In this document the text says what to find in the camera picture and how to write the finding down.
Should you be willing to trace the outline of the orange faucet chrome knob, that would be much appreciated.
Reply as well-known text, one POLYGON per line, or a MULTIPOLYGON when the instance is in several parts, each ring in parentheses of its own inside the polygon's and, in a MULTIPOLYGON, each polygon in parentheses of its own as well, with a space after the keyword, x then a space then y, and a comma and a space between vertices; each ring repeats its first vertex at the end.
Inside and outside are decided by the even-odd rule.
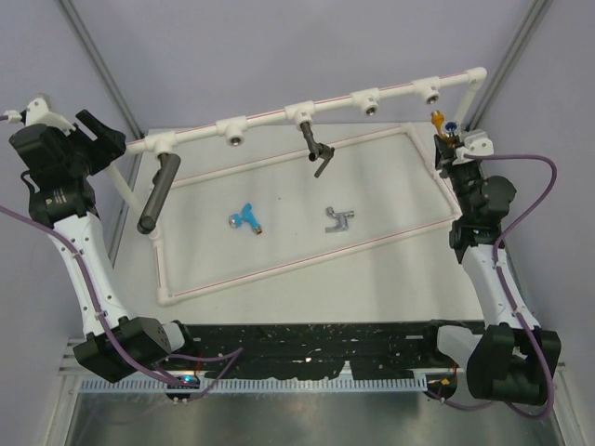
POLYGON ((430 121, 434 125, 439 139, 450 148, 460 143, 461 127, 459 122, 447 120, 438 110, 430 114, 430 121))

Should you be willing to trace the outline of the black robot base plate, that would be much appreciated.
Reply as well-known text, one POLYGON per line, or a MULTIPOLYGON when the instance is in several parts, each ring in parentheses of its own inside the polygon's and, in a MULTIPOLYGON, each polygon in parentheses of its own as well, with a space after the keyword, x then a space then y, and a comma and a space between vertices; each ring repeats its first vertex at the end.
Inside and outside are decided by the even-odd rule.
POLYGON ((300 381, 406 378, 415 369, 453 369, 437 348, 443 320, 413 322, 227 324, 190 326, 193 346, 162 362, 167 371, 208 378, 300 381))

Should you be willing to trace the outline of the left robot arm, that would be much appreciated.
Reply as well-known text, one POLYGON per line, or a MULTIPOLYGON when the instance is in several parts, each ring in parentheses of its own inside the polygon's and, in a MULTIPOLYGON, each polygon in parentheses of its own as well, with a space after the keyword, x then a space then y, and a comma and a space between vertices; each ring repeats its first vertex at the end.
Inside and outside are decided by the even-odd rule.
POLYGON ((156 365, 168 359, 180 370, 190 369, 199 348, 181 322, 162 324, 126 311, 87 180, 125 154, 126 137, 87 110, 76 117, 78 124, 70 123, 41 99, 23 111, 7 111, 6 121, 23 125, 9 139, 27 166, 20 175, 29 190, 23 221, 47 233, 69 273, 86 337, 73 349, 77 362, 111 383, 141 372, 175 385, 156 365))

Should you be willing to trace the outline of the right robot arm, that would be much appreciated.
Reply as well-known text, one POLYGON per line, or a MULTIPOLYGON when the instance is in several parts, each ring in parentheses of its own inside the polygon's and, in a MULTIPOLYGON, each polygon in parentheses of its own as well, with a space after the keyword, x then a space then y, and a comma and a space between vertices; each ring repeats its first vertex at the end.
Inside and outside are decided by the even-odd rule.
POLYGON ((470 395, 499 401, 518 411, 522 405, 553 408, 553 376, 562 341, 545 330, 522 299, 507 260, 503 219, 516 196, 512 182, 487 177, 481 163, 498 157, 459 138, 435 135, 435 168, 449 179, 461 216, 452 224, 449 245, 468 275, 483 313, 484 331, 443 325, 420 344, 422 359, 441 366, 452 359, 466 373, 470 395))

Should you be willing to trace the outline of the white PVC pipe frame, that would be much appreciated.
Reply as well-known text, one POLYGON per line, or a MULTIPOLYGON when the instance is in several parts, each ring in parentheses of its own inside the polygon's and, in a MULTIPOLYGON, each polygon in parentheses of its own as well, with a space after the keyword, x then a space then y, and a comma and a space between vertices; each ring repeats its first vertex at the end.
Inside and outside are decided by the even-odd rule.
MULTIPOLYGON (((394 85, 383 88, 367 88, 338 98, 299 102, 285 106, 281 110, 268 111, 252 116, 242 115, 227 118, 216 121, 212 125, 203 125, 182 130, 153 133, 147 137, 126 143, 126 155, 136 156, 147 152, 154 155, 155 159, 158 160, 158 155, 177 154, 175 152, 175 148, 179 145, 214 137, 225 138, 226 143, 230 147, 237 147, 243 144, 244 134, 251 128, 257 128, 265 125, 274 125, 281 122, 292 122, 296 129, 301 132, 302 125, 309 125, 311 129, 313 125, 312 118, 316 115, 316 113, 357 107, 360 108, 365 115, 372 116, 376 114, 379 102, 382 99, 399 98, 412 95, 420 96, 427 105, 432 105, 438 101, 441 88, 457 85, 468 85, 468 89, 464 97, 460 100, 455 113, 455 118, 462 120, 469 111, 475 96, 482 88, 486 78, 487 70, 484 67, 476 67, 465 70, 462 73, 451 74, 442 77, 432 76, 414 80, 410 83, 402 85, 394 85)), ((455 204, 454 195, 450 196, 451 192, 448 191, 449 189, 445 183, 442 180, 437 179, 438 174, 432 173, 430 171, 430 158, 422 150, 422 143, 420 142, 421 139, 419 139, 417 131, 414 129, 414 127, 412 127, 412 123, 396 125, 385 130, 379 130, 357 137, 346 138, 334 143, 335 146, 329 147, 331 149, 342 149, 349 147, 350 145, 362 144, 365 142, 398 135, 407 135, 412 140, 416 151, 424 162, 430 177, 438 185, 439 189, 444 195, 445 200, 449 203, 453 216, 456 216, 458 211, 456 210, 457 204, 455 204)), ((276 164, 293 161, 305 156, 306 150, 293 151, 286 154, 275 155, 273 157, 252 161, 247 164, 226 167, 221 170, 201 174, 195 177, 174 179, 170 189, 198 184, 203 180, 214 180, 220 177, 241 174, 243 172, 256 170, 257 168, 269 167, 276 164)), ((120 171, 117 170, 116 167, 108 167, 106 170, 106 175, 112 181, 113 185, 116 187, 117 191, 124 199, 124 202, 128 205, 128 207, 140 215, 140 208, 142 207, 140 205, 140 201, 131 187, 127 185, 120 171)), ((271 267, 269 269, 260 269, 256 272, 251 272, 249 274, 238 276, 222 282, 214 282, 204 287, 199 287, 197 289, 183 291, 180 293, 174 293, 173 289, 170 287, 168 269, 165 262, 165 235, 164 230, 161 229, 160 224, 157 222, 156 230, 152 230, 149 232, 149 235, 147 235, 147 237, 149 237, 149 239, 152 241, 152 249, 154 251, 154 262, 157 278, 157 304, 161 307, 173 306, 182 301, 190 300, 202 295, 230 289, 234 286, 256 282, 289 271, 320 264, 331 260, 334 257, 355 254, 359 251, 362 251, 363 249, 366 249, 366 246, 372 248, 387 243, 397 242, 403 238, 410 237, 406 235, 403 236, 403 234, 411 233, 411 237, 417 236, 427 232, 426 228, 430 228, 430 230, 442 228, 445 226, 447 221, 448 220, 431 223, 423 227, 389 235, 378 240, 359 243, 357 245, 341 248, 333 252, 328 251, 317 256, 276 265, 274 268, 271 267)))

